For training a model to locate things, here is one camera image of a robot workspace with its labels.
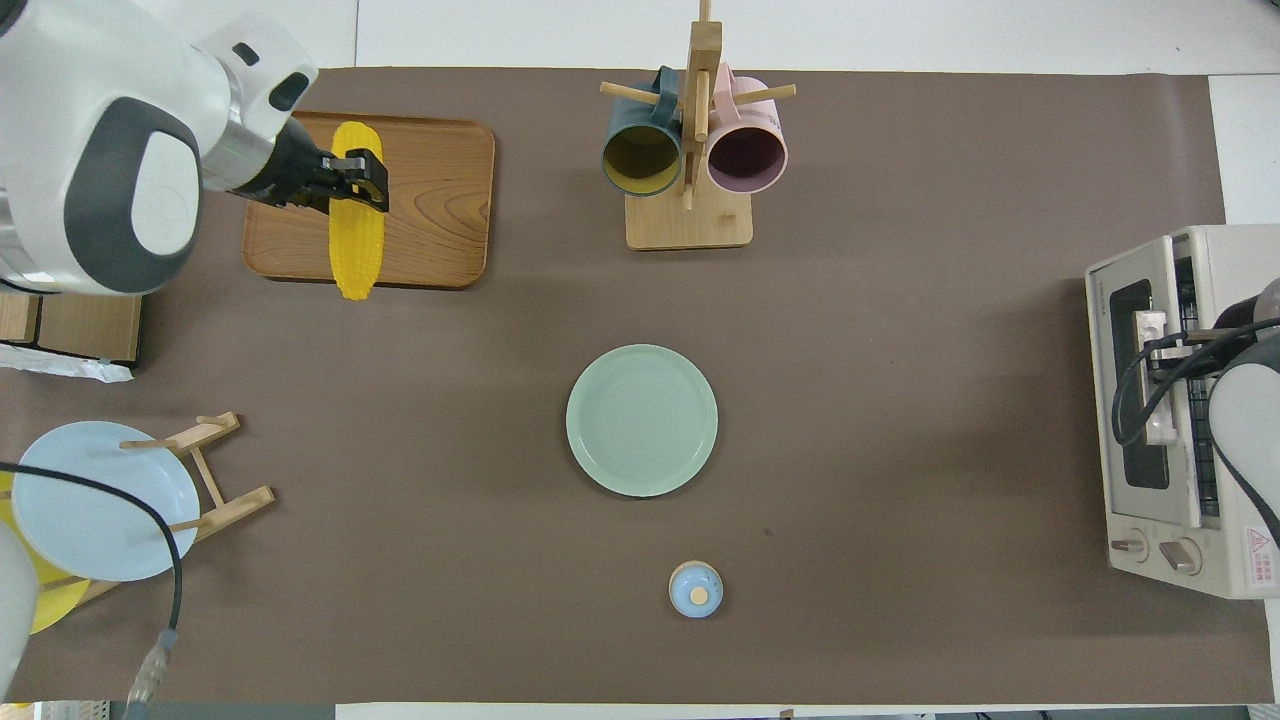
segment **pink mug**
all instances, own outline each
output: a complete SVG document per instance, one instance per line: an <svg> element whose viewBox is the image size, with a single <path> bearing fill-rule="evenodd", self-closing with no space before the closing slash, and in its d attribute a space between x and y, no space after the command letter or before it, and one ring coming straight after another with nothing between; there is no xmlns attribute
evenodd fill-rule
<svg viewBox="0 0 1280 720"><path fill-rule="evenodd" d="M716 109L708 118L707 169L712 182L728 192L760 192L778 182L787 168L778 104L773 100L733 104L735 95L765 87L755 78L735 77L727 63L721 63L716 73Z"/></svg>

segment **oven knob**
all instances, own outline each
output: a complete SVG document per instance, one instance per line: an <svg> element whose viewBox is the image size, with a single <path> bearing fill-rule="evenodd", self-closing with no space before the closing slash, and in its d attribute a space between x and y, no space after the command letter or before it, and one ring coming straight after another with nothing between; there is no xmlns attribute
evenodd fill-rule
<svg viewBox="0 0 1280 720"><path fill-rule="evenodd" d="M1165 556L1175 573L1196 575L1201 571L1199 547L1190 538L1162 542L1160 543L1160 553Z"/></svg>
<svg viewBox="0 0 1280 720"><path fill-rule="evenodd" d="M1146 562L1149 553L1147 536L1138 528L1130 528L1125 537L1111 541L1111 550L1125 553L1128 560Z"/></svg>
<svg viewBox="0 0 1280 720"><path fill-rule="evenodd" d="M1147 543L1135 538L1125 538L1123 541L1111 541L1111 550L1119 550L1120 552L1146 552Z"/></svg>

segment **blue lid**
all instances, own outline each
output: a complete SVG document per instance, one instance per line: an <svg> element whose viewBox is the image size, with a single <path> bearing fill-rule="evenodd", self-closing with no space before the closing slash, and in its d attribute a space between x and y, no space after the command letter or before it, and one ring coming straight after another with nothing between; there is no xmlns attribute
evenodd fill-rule
<svg viewBox="0 0 1280 720"><path fill-rule="evenodd" d="M699 560L690 560L671 574L671 603L685 618L707 618L724 600L719 573Z"/></svg>

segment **mug handle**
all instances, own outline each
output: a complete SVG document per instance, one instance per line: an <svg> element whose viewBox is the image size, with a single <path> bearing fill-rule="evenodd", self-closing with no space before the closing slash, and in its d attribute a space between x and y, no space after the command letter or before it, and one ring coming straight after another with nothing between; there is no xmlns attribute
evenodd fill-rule
<svg viewBox="0 0 1280 720"><path fill-rule="evenodd" d="M721 63L716 69L716 91L712 95L722 123L735 123L742 118L733 104L733 70L728 68L728 63Z"/></svg>
<svg viewBox="0 0 1280 720"><path fill-rule="evenodd" d="M650 119L654 124L664 126L676 114L676 102L680 100L676 88L676 70L667 65L658 68L658 76L653 78L650 90L658 94L658 104L653 106Z"/></svg>

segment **black cable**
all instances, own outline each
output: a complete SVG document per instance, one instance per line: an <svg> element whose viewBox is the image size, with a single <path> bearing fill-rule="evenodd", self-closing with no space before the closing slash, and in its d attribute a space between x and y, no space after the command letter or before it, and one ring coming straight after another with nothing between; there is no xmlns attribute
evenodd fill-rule
<svg viewBox="0 0 1280 720"><path fill-rule="evenodd" d="M1274 328L1274 327L1277 327L1277 325L1280 325L1280 318L1272 318L1270 320L1261 320L1258 323L1249 323L1248 325L1240 325L1238 328L1233 328L1231 332L1229 332L1226 334L1222 334L1222 336L1219 336L1219 337L1213 338L1212 342L1207 342L1207 343L1199 346L1199 348L1196 350L1196 352L1192 352L1190 355L1188 355L1187 357L1184 357L1181 363L1179 363L1178 365L1175 365L1174 369L1169 372L1169 375L1164 380L1161 380L1161 383L1158 386L1156 386L1155 392L1151 393L1151 398L1147 400L1147 405L1144 405L1143 409L1142 409L1142 415L1138 418L1138 428L1133 432L1133 434L1130 434L1128 437L1125 437L1124 433L1120 432L1120 425L1119 425L1119 421L1117 421L1117 418L1120 415L1120 413L1119 413L1119 405L1121 402L1121 397L1119 395L1120 387L1117 386L1116 387L1116 395L1112 396L1112 398L1111 398L1111 434L1115 438L1115 441L1117 443L1120 443L1123 447L1128 447L1128 446L1134 445L1138 441L1140 441L1142 437L1143 437L1144 425L1147 424L1147 420L1152 416L1152 414L1156 413L1156 407L1160 405L1160 401L1164 400L1165 396L1169 395L1169 391L1172 389L1172 387L1175 384L1178 384L1179 380L1181 380L1185 375L1188 375L1189 370L1197 363L1199 363L1201 360L1203 360L1204 356L1212 355L1213 352L1217 352L1222 347L1225 347L1225 346L1235 342L1236 340L1239 340L1239 338L1242 338L1242 337L1244 337L1247 334L1256 333L1256 332L1258 332L1261 329L1266 329L1266 328ZM1144 346L1143 347L1143 352L1146 352L1146 351L1147 351L1147 347ZM1142 354L1139 354L1139 357L1135 359L1135 360L1139 360L1140 357L1142 357Z"/></svg>
<svg viewBox="0 0 1280 720"><path fill-rule="evenodd" d="M119 497L120 500L132 503L138 507L151 520L160 528L160 533L164 536L164 542L169 547L169 560L173 561L173 606L169 610L169 629L178 629L178 612L182 610L182 556L178 555L178 543L173 539L173 532L169 530L169 524L165 523L164 518L156 512L155 507L151 507L142 500L124 492L120 488L111 487L109 484L100 483L97 480L91 480L88 478L82 478L79 475L73 475L70 473L63 473L60 470L47 470L45 468L35 468L31 465L19 465L17 462L5 462L0 460L0 471L6 473L20 473L23 475L41 475L45 478L51 478L55 480L63 480L65 483L72 483L74 486L82 486L87 488L93 488L96 491L105 492L108 495Z"/></svg>

